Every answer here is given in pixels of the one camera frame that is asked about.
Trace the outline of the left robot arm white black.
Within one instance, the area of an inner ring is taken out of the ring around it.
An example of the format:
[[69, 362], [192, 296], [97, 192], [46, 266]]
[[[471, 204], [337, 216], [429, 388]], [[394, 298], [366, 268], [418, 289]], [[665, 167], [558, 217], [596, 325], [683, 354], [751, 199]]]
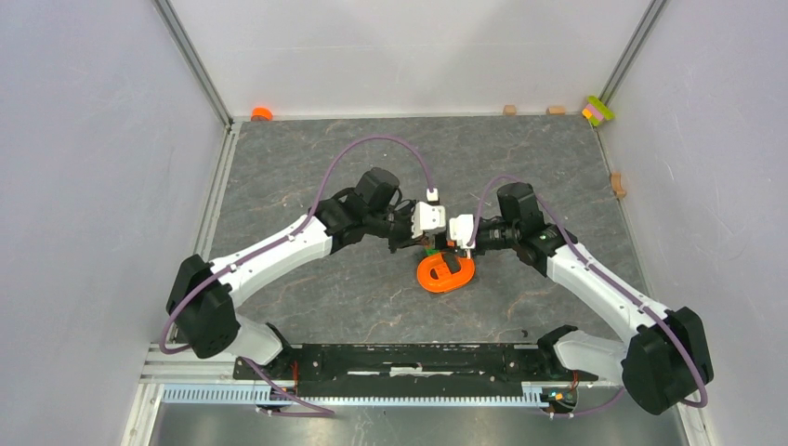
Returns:
[[425, 201], [404, 201], [399, 180], [385, 169], [365, 172], [356, 186], [320, 199], [284, 230], [231, 255], [204, 260], [195, 254], [179, 266], [166, 304], [185, 349], [199, 359], [228, 351], [256, 363], [269, 378], [285, 376], [292, 354], [266, 324], [236, 312], [249, 297], [293, 269], [373, 235], [391, 252], [424, 243], [445, 228], [436, 190]]

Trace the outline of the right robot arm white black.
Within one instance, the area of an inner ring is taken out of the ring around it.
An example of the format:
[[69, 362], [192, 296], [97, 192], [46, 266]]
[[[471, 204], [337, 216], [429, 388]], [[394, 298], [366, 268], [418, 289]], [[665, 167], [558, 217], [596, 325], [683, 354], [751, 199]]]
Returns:
[[600, 338], [569, 325], [549, 333], [536, 355], [539, 372], [560, 379], [570, 370], [610, 381], [644, 411], [681, 403], [707, 406], [714, 368], [703, 322], [692, 309], [670, 309], [597, 260], [528, 183], [503, 175], [499, 216], [481, 211], [447, 219], [448, 240], [474, 256], [511, 249], [519, 260], [562, 286], [617, 334]]

